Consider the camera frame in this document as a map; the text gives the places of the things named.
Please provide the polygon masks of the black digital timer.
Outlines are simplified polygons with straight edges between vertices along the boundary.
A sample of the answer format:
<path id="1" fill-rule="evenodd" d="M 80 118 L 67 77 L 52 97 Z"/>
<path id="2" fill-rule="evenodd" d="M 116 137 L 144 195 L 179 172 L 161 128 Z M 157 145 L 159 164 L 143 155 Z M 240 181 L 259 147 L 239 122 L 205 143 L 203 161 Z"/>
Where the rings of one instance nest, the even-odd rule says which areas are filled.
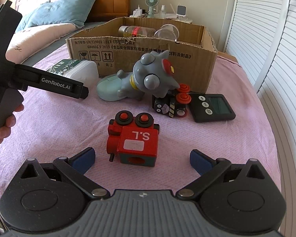
<path id="1" fill-rule="evenodd" d="M 222 94 L 192 93 L 188 104 L 197 123 L 234 120 L 236 115 Z"/>

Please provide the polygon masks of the white green pill bottle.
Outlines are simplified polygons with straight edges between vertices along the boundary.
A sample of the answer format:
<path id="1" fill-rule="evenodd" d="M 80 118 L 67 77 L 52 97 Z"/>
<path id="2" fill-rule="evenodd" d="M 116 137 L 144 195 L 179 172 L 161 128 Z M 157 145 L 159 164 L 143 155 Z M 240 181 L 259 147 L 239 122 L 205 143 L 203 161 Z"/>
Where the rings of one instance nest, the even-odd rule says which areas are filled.
<path id="1" fill-rule="evenodd" d="M 63 59 L 47 71 L 82 82 L 89 89 L 92 89 L 99 80 L 97 65 L 90 60 Z"/>

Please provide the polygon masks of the red toy train block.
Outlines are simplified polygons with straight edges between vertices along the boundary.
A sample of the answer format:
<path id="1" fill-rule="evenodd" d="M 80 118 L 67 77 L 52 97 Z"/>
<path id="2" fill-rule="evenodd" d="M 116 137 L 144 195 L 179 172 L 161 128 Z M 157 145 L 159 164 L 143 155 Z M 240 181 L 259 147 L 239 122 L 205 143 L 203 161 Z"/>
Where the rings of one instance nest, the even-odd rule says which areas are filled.
<path id="1" fill-rule="evenodd" d="M 108 125 L 106 150 L 109 161 L 154 167 L 158 154 L 160 126 L 147 112 L 134 116 L 128 110 L 119 111 Z"/>

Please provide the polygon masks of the black red toy car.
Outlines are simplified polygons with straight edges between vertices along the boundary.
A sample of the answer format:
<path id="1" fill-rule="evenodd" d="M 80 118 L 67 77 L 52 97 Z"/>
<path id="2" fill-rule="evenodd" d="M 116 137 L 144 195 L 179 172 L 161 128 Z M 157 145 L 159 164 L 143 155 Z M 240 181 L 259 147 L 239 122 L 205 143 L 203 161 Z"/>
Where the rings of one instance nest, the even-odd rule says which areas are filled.
<path id="1" fill-rule="evenodd" d="M 186 117 L 187 105 L 191 102 L 190 86 L 180 84 L 178 89 L 169 90 L 165 97 L 157 98 L 152 95 L 152 108 L 161 115 L 169 118 Z"/>

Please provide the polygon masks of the gold capsule glass bottle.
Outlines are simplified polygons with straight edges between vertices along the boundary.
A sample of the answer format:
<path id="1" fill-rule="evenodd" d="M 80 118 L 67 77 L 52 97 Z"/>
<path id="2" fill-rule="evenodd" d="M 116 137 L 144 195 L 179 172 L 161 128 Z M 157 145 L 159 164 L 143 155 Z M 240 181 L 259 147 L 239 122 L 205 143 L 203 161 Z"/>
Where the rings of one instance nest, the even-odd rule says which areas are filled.
<path id="1" fill-rule="evenodd" d="M 121 26 L 118 30 L 119 36 L 123 38 L 136 38 L 154 36 L 156 29 L 142 26 Z"/>

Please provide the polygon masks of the grey cartoon figure toy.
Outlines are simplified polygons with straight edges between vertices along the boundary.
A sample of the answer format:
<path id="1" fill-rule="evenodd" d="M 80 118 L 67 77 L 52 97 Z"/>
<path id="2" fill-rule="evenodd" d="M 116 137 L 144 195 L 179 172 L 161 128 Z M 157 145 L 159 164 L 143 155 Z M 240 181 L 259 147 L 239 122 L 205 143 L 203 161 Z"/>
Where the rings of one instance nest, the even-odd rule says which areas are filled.
<path id="1" fill-rule="evenodd" d="M 119 70 L 101 79 L 97 84 L 98 96 L 109 102 L 125 98 L 141 100 L 144 94 L 164 98 L 169 90 L 180 87 L 168 58 L 169 50 L 143 54 L 131 72 Z"/>

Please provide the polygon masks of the clear plastic cup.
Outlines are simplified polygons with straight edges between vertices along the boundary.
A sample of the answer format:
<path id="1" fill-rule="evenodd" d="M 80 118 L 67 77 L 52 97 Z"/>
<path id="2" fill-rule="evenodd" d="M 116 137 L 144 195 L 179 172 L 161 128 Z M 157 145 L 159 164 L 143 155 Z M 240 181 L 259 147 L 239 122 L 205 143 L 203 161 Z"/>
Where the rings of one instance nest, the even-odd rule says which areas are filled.
<path id="1" fill-rule="evenodd" d="M 176 42 L 179 39 L 179 36 L 180 33 L 176 26 L 172 24 L 165 24 L 154 33 L 153 37 Z"/>

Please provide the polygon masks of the pink floral quilt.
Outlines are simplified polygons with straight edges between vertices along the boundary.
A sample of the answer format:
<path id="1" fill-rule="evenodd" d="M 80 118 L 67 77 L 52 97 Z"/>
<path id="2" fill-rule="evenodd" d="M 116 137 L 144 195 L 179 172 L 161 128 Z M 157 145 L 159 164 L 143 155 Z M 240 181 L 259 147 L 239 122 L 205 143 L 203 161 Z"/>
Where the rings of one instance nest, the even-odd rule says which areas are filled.
<path id="1" fill-rule="evenodd" d="M 70 23 L 25 28 L 13 35 L 6 52 L 6 58 L 11 62 L 21 64 L 53 42 L 76 30 L 76 26 Z"/>

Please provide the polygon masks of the pink table cloth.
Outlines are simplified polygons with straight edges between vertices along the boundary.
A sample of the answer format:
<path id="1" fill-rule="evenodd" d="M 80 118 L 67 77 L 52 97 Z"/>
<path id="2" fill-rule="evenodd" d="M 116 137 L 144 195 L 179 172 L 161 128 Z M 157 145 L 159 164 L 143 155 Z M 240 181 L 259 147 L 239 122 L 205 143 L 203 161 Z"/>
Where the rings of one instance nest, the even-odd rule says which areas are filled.
<path id="1" fill-rule="evenodd" d="M 115 189 L 171 189 L 177 191 L 198 177 L 189 163 L 191 150 L 212 158 L 224 157 L 243 164 L 258 159 L 280 185 L 275 138 L 262 104 L 244 70 L 222 56 L 216 58 L 209 93 L 223 94 L 236 117 L 232 121 L 198 124 L 192 115 L 169 118 L 153 114 L 160 125 L 158 157 L 154 167 L 109 161 L 106 152 L 108 123 L 121 110 L 134 115 L 152 113 L 151 99 L 105 102 L 95 91 L 76 100 L 29 88 L 24 110 L 16 114 L 11 135 L 0 144 L 0 198 L 27 158 L 49 163 L 71 157 L 87 147 L 96 151 L 87 177 L 110 192 Z"/>

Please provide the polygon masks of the blue pillow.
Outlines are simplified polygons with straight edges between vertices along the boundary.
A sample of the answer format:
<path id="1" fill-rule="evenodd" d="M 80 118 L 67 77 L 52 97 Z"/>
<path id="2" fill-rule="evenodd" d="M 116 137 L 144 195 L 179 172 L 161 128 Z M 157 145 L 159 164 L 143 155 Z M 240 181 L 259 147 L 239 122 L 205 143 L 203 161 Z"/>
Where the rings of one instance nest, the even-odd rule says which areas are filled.
<path id="1" fill-rule="evenodd" d="M 25 28 L 70 23 L 77 28 L 84 23 L 96 0 L 58 0 L 44 3 L 29 14 L 22 17 L 16 31 Z"/>

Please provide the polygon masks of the brown cardboard box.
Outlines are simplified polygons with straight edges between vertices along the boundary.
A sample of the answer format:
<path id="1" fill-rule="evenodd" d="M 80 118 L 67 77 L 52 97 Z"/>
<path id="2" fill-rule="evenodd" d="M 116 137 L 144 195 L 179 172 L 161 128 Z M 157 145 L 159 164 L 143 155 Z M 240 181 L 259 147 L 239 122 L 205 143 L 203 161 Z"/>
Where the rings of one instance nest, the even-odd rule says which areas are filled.
<path id="1" fill-rule="evenodd" d="M 174 25 L 179 31 L 176 41 L 149 37 L 124 38 L 121 26 L 141 26 L 160 29 Z M 174 67 L 174 79 L 188 84 L 192 91 L 207 91 L 218 51 L 212 35 L 205 26 L 157 18 L 115 18 L 102 25 L 84 29 L 66 40 L 72 59 L 93 60 L 100 76 L 115 74 L 123 69 L 132 71 L 145 53 L 169 50 Z"/>

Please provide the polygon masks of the white power strip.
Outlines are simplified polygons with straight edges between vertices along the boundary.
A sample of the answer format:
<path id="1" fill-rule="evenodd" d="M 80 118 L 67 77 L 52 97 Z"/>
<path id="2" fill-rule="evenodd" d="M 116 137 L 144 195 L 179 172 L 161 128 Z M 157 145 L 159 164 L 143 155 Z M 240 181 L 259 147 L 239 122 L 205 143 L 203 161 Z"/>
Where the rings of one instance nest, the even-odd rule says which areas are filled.
<path id="1" fill-rule="evenodd" d="M 134 11 L 132 14 L 129 16 L 130 18 L 144 18 L 146 16 L 146 11 L 145 9 L 142 9 L 140 5 Z"/>

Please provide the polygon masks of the white louvered closet door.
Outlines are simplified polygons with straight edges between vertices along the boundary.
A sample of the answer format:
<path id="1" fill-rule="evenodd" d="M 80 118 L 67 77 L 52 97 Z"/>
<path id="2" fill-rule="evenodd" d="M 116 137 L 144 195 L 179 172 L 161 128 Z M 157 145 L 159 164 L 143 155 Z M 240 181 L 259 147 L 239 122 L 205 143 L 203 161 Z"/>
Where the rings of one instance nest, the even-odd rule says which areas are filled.
<path id="1" fill-rule="evenodd" d="M 243 66 L 275 137 L 287 212 L 296 236 L 296 0 L 235 0 L 224 51 Z"/>

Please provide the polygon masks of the small green desk fan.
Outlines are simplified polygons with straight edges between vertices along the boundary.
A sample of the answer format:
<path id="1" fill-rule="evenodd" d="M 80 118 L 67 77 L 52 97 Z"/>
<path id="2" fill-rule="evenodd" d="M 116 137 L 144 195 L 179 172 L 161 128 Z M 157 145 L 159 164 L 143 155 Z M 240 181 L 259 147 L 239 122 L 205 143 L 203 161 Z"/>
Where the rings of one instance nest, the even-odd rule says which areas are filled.
<path id="1" fill-rule="evenodd" d="M 155 7 L 158 5 L 159 0 L 145 0 L 145 4 L 149 7 L 147 17 L 153 18 Z"/>

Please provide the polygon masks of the clear spray bottle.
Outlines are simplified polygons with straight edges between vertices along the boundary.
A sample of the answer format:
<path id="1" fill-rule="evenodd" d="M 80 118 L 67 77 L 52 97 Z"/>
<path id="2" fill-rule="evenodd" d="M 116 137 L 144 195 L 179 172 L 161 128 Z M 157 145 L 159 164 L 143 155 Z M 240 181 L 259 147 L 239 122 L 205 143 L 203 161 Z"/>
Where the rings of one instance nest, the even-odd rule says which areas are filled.
<path id="1" fill-rule="evenodd" d="M 159 18 L 160 19 L 166 19 L 166 9 L 165 9 L 165 5 L 161 6 L 161 9 L 159 11 Z"/>

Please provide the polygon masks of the white smart display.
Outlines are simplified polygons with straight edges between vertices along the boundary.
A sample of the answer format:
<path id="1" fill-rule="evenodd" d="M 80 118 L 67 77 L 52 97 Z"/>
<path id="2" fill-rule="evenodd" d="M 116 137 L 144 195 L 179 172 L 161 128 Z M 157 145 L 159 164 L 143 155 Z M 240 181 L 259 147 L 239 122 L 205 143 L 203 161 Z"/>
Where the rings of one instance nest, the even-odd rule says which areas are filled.
<path id="1" fill-rule="evenodd" d="M 177 5 L 176 15 L 179 20 L 183 20 L 186 18 L 186 6 L 184 5 Z"/>

